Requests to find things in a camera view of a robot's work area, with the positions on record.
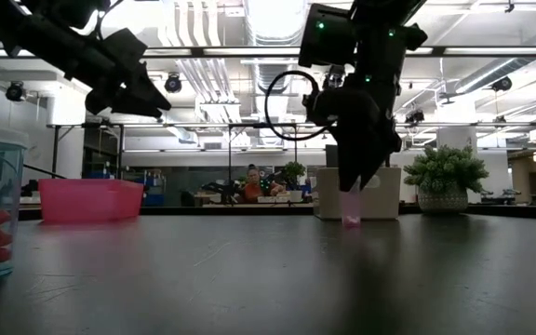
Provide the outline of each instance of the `black cable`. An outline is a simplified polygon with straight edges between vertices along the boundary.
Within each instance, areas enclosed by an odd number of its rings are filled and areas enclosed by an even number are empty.
[[[304,136],[304,137],[300,137],[300,138],[292,138],[292,137],[289,137],[289,136],[285,136],[285,135],[279,133],[278,131],[276,131],[275,126],[272,124],[272,121],[270,121],[270,114],[268,113],[268,98],[270,98],[270,94],[272,93],[272,90],[275,88],[276,83],[280,79],[286,77],[287,75],[300,75],[300,76],[306,78],[307,80],[309,80],[310,83],[312,83],[312,94],[315,93],[315,92],[319,92],[319,90],[320,90],[319,85],[317,84],[315,79],[311,75],[309,75],[308,73],[305,73],[303,71],[298,71],[298,70],[284,71],[283,73],[277,75],[275,77],[275,80],[273,80],[272,83],[270,84],[270,86],[268,87],[268,89],[266,89],[266,99],[265,99],[265,102],[264,102],[264,114],[265,114],[265,117],[266,117],[266,124],[268,124],[268,128],[270,128],[274,132],[274,134],[277,136],[277,138],[279,138],[281,140],[285,140],[285,141],[307,141],[307,140],[310,140],[310,139],[322,134],[326,130],[328,130],[328,127],[330,127],[331,125],[321,128],[320,130],[318,130],[317,132],[313,133],[312,135],[308,135],[308,136]]]
[[[94,31],[96,32],[97,36],[99,37],[99,39],[102,41],[103,40],[103,37],[102,37],[102,31],[101,31],[101,27],[102,27],[102,21],[104,20],[104,18],[107,16],[107,14],[109,14],[109,12],[111,12],[113,10],[113,8],[117,7],[117,5],[121,4],[123,2],[123,0],[117,0],[115,1],[114,4],[112,4],[110,7],[109,7],[109,10],[107,10],[106,12],[104,12],[104,14],[101,16],[100,14],[97,15],[97,25],[95,26],[94,28]]]

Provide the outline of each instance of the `workbench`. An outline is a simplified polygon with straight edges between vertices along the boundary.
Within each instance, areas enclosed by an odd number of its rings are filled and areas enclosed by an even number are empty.
[[[0,335],[536,334],[536,221],[21,222]]]

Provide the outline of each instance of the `ceiling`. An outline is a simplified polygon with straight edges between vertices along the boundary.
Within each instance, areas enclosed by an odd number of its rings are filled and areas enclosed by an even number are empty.
[[[337,7],[348,8],[351,1],[343,0],[315,0],[317,3],[324,3]],[[515,9],[510,13],[505,13],[507,1],[474,1],[474,0],[429,0],[420,11],[411,19],[427,32],[429,38],[425,43],[427,46],[525,46],[530,45],[530,39],[536,36],[536,1],[513,1]],[[189,31],[194,39],[194,12],[192,2],[190,4]],[[104,35],[111,34],[121,28],[119,25],[126,24],[132,31],[138,31],[138,37],[149,47],[167,46],[161,42],[158,36],[158,27],[162,25],[163,17],[161,2],[145,1],[136,2],[126,7],[125,11],[131,17],[138,17],[138,22],[128,20],[114,20],[105,23]],[[246,33],[246,20],[242,17],[243,4],[241,0],[218,0],[218,36],[223,46],[245,46],[248,44],[248,34]],[[205,18],[205,27],[208,26],[208,19]],[[444,108],[436,101],[436,95],[432,94],[430,100],[420,101],[419,105],[410,105],[415,101],[416,96],[423,93],[429,87],[437,89],[437,93],[444,91],[444,84],[456,82],[467,77],[469,74],[481,69],[495,59],[484,58],[411,58],[406,59],[401,86],[401,95],[396,99],[395,111],[397,119],[404,120],[404,115],[415,108],[423,109],[426,121],[436,120],[436,110]],[[255,104],[257,89],[253,81],[253,66],[242,64],[242,60],[229,59],[225,61],[226,70],[234,95],[240,101],[239,115],[249,118],[257,113]],[[167,73],[178,72],[179,68],[174,60],[149,60],[148,69],[151,77],[157,80],[157,84],[164,91],[162,86]],[[325,68],[303,69],[313,74],[317,79],[321,77]],[[62,74],[52,66],[41,60],[0,60],[0,85],[4,85],[9,79],[8,73],[17,74],[18,71],[35,72],[39,74],[55,74],[55,82],[64,82]],[[43,76],[44,80],[30,81],[28,89],[43,91],[45,87],[50,90],[50,76]],[[468,95],[456,98],[456,101],[470,101],[476,106],[476,119],[491,121],[496,114],[510,111],[518,107],[529,106],[536,101],[536,61],[511,74],[509,77],[513,81],[512,89],[496,94],[489,89],[479,89]],[[170,118],[179,122],[201,122],[200,117],[194,112],[196,106],[196,92],[188,84],[186,78],[183,79],[183,90],[177,94],[167,94],[176,109],[167,114]],[[301,94],[307,92],[307,85],[303,80],[295,81],[292,85],[291,97],[288,99],[287,114],[298,115],[302,120],[304,110],[301,105]],[[529,121],[535,119],[536,108],[530,108],[525,113],[511,116],[506,114],[508,121]],[[122,121],[129,122],[128,116],[121,116]],[[523,136],[514,136],[511,141],[527,141],[526,133],[529,128],[519,128],[515,132]],[[146,136],[157,134],[169,135],[166,131],[160,132],[158,129],[133,130],[129,136]]]

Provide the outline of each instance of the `green plant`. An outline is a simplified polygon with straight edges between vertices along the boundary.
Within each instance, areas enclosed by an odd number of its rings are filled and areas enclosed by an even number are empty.
[[[445,193],[454,184],[480,193],[483,191],[480,180],[489,176],[483,160],[473,157],[471,146],[462,150],[446,145],[437,150],[425,147],[425,155],[418,155],[412,165],[403,169],[409,174],[405,184],[435,194]]]
[[[288,162],[283,169],[283,178],[291,190],[299,190],[299,177],[305,174],[305,167],[299,162]]]

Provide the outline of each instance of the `potted plant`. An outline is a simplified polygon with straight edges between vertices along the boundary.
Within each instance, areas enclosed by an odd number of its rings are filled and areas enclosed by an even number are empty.
[[[483,191],[480,180],[489,176],[483,160],[473,157],[473,148],[425,147],[403,168],[405,184],[418,187],[418,203],[424,213],[460,213],[468,207],[466,190]]]
[[[305,174],[305,167],[299,162],[288,162],[283,169],[283,178],[290,189],[290,201],[301,202],[303,192],[299,185],[299,177]]]

